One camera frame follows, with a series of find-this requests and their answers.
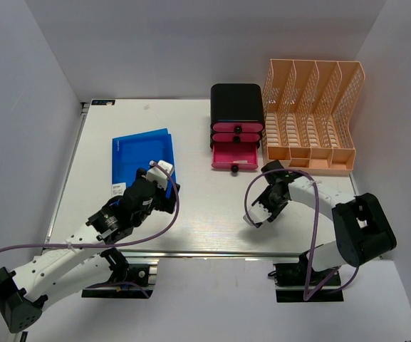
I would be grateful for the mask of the blue plastic document case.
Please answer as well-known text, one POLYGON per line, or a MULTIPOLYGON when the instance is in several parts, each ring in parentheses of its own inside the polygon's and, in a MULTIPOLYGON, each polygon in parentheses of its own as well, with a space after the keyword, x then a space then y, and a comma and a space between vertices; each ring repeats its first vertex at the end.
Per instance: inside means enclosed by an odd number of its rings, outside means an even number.
POLYGON ((152 160, 175 164, 172 136, 167 128, 112 139, 112 196, 131 186, 139 168, 152 160))

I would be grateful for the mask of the black pink drawer organizer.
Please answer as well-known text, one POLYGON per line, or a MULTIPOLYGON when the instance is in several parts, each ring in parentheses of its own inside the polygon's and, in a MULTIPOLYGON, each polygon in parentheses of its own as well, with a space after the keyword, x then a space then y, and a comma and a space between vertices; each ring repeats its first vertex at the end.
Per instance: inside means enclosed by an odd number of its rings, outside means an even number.
POLYGON ((240 171, 256 170, 265 128, 261 87, 255 83, 217 83, 210 90, 212 167, 240 171))

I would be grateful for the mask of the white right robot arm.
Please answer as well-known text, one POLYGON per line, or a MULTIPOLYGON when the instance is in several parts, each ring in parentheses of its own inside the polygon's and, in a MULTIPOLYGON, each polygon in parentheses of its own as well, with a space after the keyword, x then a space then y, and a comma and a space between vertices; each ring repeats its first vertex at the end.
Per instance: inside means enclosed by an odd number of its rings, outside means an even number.
POLYGON ((266 164, 261 176, 266 189, 244 205, 244 221, 253 227, 274 221, 289 202, 315 210, 310 249, 303 253, 298 267, 307 284, 322 279, 325 271, 345 264, 358 268, 397 246, 395 234, 375 195, 350 195, 315 181, 300 170, 285 169, 277 161, 266 164), (318 217, 333 223, 335 239, 316 246, 318 217))

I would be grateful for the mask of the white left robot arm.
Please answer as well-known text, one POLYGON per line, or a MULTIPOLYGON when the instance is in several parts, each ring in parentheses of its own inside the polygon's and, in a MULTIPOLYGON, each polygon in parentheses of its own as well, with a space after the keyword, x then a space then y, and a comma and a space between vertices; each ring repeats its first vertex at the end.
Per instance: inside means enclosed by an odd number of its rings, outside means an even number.
POLYGON ((128 263, 115 245, 154 211, 178 214, 174 171, 164 160, 138 169, 131 186, 91 215, 62 248, 49 246, 13 270, 1 267, 0 314, 9 332, 22 332, 55 302, 84 288, 124 282, 128 263))

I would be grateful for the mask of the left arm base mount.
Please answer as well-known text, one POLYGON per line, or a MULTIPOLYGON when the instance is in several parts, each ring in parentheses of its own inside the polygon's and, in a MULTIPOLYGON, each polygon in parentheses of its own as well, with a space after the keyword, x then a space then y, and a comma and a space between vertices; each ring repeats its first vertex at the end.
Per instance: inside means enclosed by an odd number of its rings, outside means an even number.
POLYGON ((82 298, 149 299, 153 293, 157 266, 130 261, 117 249, 99 254, 109 264, 110 277, 98 285, 82 290, 82 298))

